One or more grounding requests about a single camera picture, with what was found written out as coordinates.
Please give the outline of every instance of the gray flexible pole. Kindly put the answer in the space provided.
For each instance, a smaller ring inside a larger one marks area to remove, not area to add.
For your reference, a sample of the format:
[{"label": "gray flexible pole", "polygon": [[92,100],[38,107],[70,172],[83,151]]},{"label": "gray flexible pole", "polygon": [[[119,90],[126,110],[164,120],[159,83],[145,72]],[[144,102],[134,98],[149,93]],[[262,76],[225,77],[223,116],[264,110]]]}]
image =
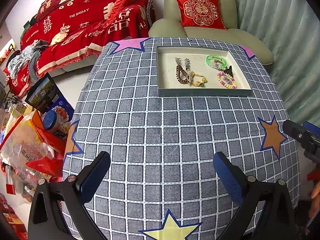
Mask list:
[{"label": "gray flexible pole", "polygon": [[150,18],[151,2],[152,2],[152,0],[149,0],[148,6],[147,6],[147,18],[148,18],[148,22],[149,22],[149,24],[150,24],[150,28],[152,27],[152,21],[151,21],[151,18]]}]

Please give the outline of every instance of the jar of nuts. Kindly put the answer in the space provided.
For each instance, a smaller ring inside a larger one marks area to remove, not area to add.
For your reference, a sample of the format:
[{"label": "jar of nuts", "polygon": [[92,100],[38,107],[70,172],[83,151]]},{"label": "jar of nuts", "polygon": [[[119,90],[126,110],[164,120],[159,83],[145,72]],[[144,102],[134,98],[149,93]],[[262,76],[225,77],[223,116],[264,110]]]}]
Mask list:
[{"label": "jar of nuts", "polygon": [[70,122],[65,122],[59,113],[53,110],[47,112],[43,119],[43,126],[49,133],[52,133],[61,139],[67,139],[70,130]]}]

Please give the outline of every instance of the green leather armchair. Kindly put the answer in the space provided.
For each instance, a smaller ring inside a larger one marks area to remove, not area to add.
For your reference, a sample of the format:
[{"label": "green leather armchair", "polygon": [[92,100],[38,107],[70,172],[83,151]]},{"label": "green leather armchair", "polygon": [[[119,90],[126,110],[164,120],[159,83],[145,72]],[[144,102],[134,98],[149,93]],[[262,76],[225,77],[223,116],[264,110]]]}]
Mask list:
[{"label": "green leather armchair", "polygon": [[219,0],[221,17],[227,30],[182,27],[176,0],[164,0],[164,18],[156,21],[149,31],[150,37],[202,38],[233,43],[250,48],[263,65],[273,62],[271,51],[250,33],[237,28],[236,0]]}]

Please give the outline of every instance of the person's finger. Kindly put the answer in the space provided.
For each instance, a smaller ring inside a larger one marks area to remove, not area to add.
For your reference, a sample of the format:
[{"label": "person's finger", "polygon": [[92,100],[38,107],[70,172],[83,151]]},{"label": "person's finger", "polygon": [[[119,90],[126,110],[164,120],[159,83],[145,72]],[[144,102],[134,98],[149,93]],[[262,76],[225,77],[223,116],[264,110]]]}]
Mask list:
[{"label": "person's finger", "polygon": [[311,198],[315,198],[320,193],[320,181],[315,185],[311,193]]},{"label": "person's finger", "polygon": [[309,210],[310,219],[314,217],[318,208],[320,208],[320,195],[317,195],[312,201],[311,208]]}]

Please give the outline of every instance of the table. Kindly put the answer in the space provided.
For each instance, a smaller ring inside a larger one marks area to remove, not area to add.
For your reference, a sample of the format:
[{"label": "table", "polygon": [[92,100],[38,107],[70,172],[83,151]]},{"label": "table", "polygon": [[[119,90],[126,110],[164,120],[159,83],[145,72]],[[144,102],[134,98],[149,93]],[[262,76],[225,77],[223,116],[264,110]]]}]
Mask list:
[{"label": "table", "polygon": [[[253,94],[159,98],[157,46],[227,48]],[[218,151],[260,181],[284,179],[297,205],[297,145],[280,132],[287,112],[257,58],[248,60],[237,45],[204,39],[139,39],[131,41],[135,49],[126,47],[122,41],[109,43],[92,68],[76,105],[73,147],[63,169],[65,179],[101,150],[110,153],[109,173],[85,205],[108,239],[163,239],[157,233],[169,225],[182,232],[175,239],[216,239],[238,208],[213,169]],[[248,230],[262,207],[259,203]],[[65,206],[63,212],[77,235]]]}]

